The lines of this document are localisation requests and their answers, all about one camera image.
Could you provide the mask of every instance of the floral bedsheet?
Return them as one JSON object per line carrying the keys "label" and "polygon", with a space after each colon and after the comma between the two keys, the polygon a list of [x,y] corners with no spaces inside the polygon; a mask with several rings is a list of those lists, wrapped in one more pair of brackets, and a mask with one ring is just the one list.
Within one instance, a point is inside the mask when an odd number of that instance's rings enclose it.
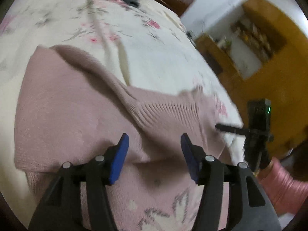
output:
{"label": "floral bedsheet", "polygon": [[[242,125],[227,92],[186,37],[180,19],[161,4],[140,0],[140,7],[133,8],[122,0],[16,0],[0,24],[0,190],[25,225],[35,203],[25,174],[13,163],[15,110],[31,55],[38,45],[56,44],[89,52],[126,85],[173,95],[201,85],[215,98],[222,122]],[[224,139],[232,161],[242,161],[244,139],[231,134]],[[178,220],[178,211],[185,212],[188,194],[179,197],[170,220]],[[184,212],[181,223],[193,219]],[[153,211],[148,216],[154,214],[161,218]],[[141,229],[147,230],[146,220],[140,222]]]}

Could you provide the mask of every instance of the wooden cabinet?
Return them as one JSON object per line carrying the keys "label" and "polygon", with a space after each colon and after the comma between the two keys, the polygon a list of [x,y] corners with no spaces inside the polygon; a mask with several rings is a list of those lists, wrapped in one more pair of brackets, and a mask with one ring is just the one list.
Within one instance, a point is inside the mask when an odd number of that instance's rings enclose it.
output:
{"label": "wooden cabinet", "polygon": [[279,49],[258,72],[242,79],[228,56],[205,36],[196,41],[197,48],[202,51],[205,47],[200,45],[205,42],[207,50],[222,66],[218,78],[244,123],[247,123],[248,100],[272,101],[271,131],[275,139],[268,147],[272,155],[280,157],[308,137],[308,39],[289,17],[266,0],[248,0],[243,8]]}

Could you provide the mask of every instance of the metal screw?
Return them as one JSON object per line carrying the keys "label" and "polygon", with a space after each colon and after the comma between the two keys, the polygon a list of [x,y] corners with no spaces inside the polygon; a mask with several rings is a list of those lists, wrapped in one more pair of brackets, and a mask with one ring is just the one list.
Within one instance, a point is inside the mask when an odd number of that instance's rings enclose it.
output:
{"label": "metal screw", "polygon": [[95,160],[99,161],[99,162],[103,161],[104,159],[105,159],[105,157],[103,155],[99,155],[99,156],[95,157]]}
{"label": "metal screw", "polygon": [[62,164],[63,168],[69,168],[72,165],[72,163],[70,163],[69,161],[65,162]]}
{"label": "metal screw", "polygon": [[239,162],[239,163],[238,163],[238,166],[239,166],[240,168],[247,168],[247,167],[248,167],[247,164],[244,163],[244,162]]}
{"label": "metal screw", "polygon": [[215,161],[215,158],[213,156],[206,156],[205,159],[210,162]]}

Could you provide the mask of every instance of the pink fabric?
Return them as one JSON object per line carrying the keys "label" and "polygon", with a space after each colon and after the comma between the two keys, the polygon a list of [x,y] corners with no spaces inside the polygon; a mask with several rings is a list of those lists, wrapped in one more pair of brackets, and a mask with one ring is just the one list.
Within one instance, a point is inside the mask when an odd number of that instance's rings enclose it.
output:
{"label": "pink fabric", "polygon": [[278,213],[296,214],[308,197],[308,182],[294,180],[277,158],[272,162],[272,170],[260,183]]}
{"label": "pink fabric", "polygon": [[[16,110],[15,166],[26,171],[39,200],[50,172],[65,161],[88,162],[125,132],[130,139],[125,164],[107,188],[118,229],[190,230],[202,188],[190,179],[180,136],[187,132],[195,145],[219,157],[224,142],[215,130],[218,119],[214,100],[200,87],[178,97],[126,87],[80,49],[38,47]],[[224,207],[220,228],[227,211]]]}

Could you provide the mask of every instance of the sweater sleeve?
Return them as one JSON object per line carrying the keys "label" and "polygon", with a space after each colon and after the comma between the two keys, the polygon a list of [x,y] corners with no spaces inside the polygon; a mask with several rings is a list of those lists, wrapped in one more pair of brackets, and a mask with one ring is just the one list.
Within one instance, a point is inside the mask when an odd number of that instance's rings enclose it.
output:
{"label": "sweater sleeve", "polygon": [[296,214],[308,197],[308,182],[294,180],[277,158],[273,157],[272,162],[269,174],[263,179],[257,177],[259,183],[277,213]]}

